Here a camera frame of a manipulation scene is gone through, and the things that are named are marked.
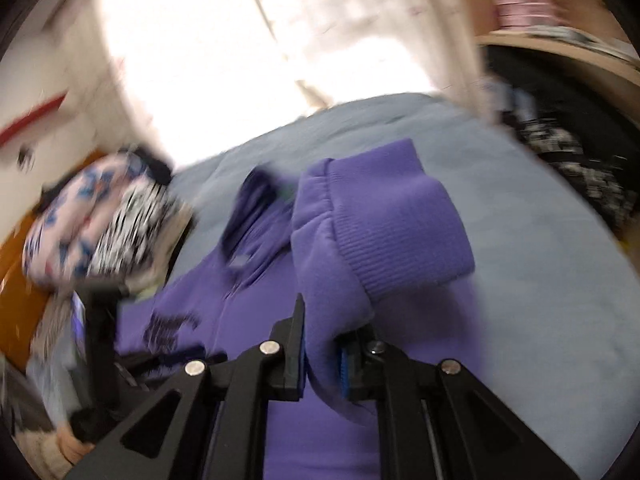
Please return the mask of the person's left hand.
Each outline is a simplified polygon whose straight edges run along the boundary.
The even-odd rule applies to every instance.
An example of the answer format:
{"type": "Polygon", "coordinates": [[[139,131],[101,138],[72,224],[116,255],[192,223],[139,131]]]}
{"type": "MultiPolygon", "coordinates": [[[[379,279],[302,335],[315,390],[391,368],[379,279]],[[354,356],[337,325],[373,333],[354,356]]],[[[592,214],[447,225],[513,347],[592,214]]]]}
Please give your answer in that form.
{"type": "Polygon", "coordinates": [[[73,434],[72,428],[68,425],[61,425],[56,428],[56,442],[62,455],[71,464],[78,464],[96,446],[91,442],[81,442],[73,434]]]}

